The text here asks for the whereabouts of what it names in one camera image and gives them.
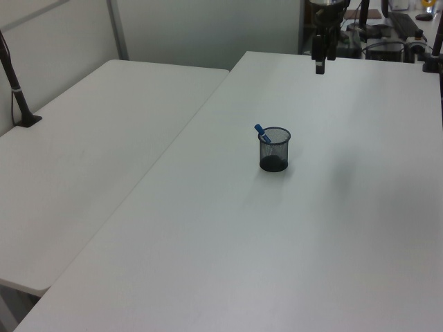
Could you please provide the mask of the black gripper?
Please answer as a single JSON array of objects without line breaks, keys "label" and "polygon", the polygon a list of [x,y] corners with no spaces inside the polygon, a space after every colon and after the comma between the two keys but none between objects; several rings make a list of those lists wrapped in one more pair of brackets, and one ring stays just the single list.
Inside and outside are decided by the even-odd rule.
[{"label": "black gripper", "polygon": [[344,19],[346,5],[311,5],[311,19],[316,27],[316,36],[312,39],[311,59],[315,62],[317,75],[325,74],[325,42],[322,35],[327,35],[327,59],[336,59],[338,32]]}]

